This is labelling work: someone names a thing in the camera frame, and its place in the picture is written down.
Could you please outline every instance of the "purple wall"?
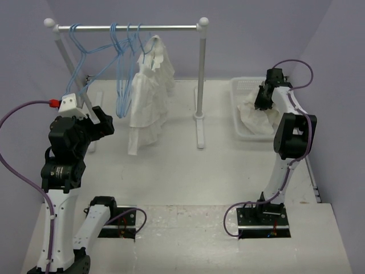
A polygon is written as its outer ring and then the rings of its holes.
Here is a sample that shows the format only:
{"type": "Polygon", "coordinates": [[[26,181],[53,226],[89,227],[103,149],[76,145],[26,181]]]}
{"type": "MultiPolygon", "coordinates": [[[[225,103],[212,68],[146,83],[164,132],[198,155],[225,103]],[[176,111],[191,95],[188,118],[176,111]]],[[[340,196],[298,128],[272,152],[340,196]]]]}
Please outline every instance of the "purple wall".
{"type": "MultiPolygon", "coordinates": [[[[331,0],[48,0],[48,3],[61,25],[110,25],[112,22],[193,25],[206,16],[210,20],[206,76],[230,78],[262,75],[282,59],[299,57],[331,0]]],[[[160,35],[177,77],[196,78],[198,34],[168,32],[160,35]]],[[[108,34],[80,34],[79,37],[89,49],[110,42],[108,34]]],[[[111,49],[90,57],[85,73],[95,75],[114,55],[111,49]]],[[[114,70],[107,71],[104,77],[115,79],[114,70]]]]}
{"type": "MultiPolygon", "coordinates": [[[[0,116],[30,100],[58,98],[69,76],[43,25],[52,17],[46,1],[5,1],[0,9],[0,116]]],[[[0,130],[0,150],[18,171],[40,184],[49,124],[56,112],[46,105],[14,114],[0,130]]],[[[20,273],[41,196],[0,165],[1,273],[20,273]]]]}
{"type": "MultiPolygon", "coordinates": [[[[332,203],[354,274],[365,273],[365,1],[334,0],[302,59],[314,81],[296,96],[317,115],[310,155],[324,202],[332,203]]],[[[309,77],[298,65],[292,82],[309,77]]]]}

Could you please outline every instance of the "white rack foot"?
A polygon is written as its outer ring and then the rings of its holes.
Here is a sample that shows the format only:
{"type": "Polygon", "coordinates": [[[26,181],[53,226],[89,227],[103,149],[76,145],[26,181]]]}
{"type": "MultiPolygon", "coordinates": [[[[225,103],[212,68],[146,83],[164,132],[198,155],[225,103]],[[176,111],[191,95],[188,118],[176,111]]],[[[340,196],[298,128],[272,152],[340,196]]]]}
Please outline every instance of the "white rack foot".
{"type": "MultiPolygon", "coordinates": [[[[198,97],[198,88],[194,88],[194,96],[195,96],[195,109],[197,107],[197,97],[198,97]]],[[[205,147],[204,141],[204,114],[201,117],[197,117],[194,114],[194,118],[196,121],[196,136],[197,136],[197,147],[199,149],[203,149],[205,147]]]]}

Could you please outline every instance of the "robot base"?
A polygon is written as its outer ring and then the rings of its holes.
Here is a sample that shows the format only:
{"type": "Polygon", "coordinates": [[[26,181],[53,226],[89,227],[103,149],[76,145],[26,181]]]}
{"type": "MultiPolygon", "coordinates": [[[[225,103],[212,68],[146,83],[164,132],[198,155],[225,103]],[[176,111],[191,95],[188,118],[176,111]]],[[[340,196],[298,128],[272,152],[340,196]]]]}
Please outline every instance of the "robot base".
{"type": "Polygon", "coordinates": [[[281,214],[257,212],[256,207],[237,208],[240,239],[291,237],[285,208],[281,210],[281,214]]]}
{"type": "MultiPolygon", "coordinates": [[[[90,257],[86,255],[85,248],[74,250],[75,262],[65,271],[60,269],[56,272],[62,274],[88,274],[90,271],[90,257]]],[[[34,267],[27,272],[27,274],[43,274],[40,268],[34,267]]]]}
{"type": "MultiPolygon", "coordinates": [[[[113,217],[116,217],[129,209],[131,209],[131,207],[117,205],[113,217]]],[[[136,239],[136,214],[126,214],[119,220],[115,220],[111,224],[105,225],[98,237],[136,239]]]]}

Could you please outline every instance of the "white floor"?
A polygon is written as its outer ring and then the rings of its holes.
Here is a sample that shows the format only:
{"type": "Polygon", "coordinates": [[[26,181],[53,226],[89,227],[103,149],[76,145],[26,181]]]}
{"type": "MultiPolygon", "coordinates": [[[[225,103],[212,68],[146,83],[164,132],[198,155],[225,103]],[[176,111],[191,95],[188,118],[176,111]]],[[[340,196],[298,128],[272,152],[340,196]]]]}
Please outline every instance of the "white floor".
{"type": "MultiPolygon", "coordinates": [[[[98,239],[91,255],[97,273],[298,273],[350,274],[332,208],[317,204],[305,163],[287,190],[290,239],[231,239],[222,228],[228,204],[255,200],[268,183],[275,159],[272,143],[242,142],[234,131],[228,81],[204,87],[206,149],[196,148],[195,80],[177,81],[169,95],[169,116],[159,141],[128,156],[128,119],[115,115],[115,81],[96,81],[88,93],[104,92],[103,110],[115,118],[115,134],[98,141],[86,156],[82,209],[98,195],[147,210],[148,222],[136,243],[98,239]]],[[[37,263],[42,244],[43,211],[23,266],[37,263]]],[[[235,231],[231,213],[229,227],[235,231]]]]}

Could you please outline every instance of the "red connector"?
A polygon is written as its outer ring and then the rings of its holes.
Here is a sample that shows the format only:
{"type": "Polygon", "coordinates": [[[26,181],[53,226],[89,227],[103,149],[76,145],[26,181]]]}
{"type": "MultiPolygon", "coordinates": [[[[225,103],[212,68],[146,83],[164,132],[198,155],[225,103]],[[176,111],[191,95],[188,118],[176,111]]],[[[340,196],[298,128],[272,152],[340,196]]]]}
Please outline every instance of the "red connector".
{"type": "Polygon", "coordinates": [[[56,99],[50,100],[50,107],[59,108],[60,105],[61,105],[61,101],[58,101],[56,99]]]}

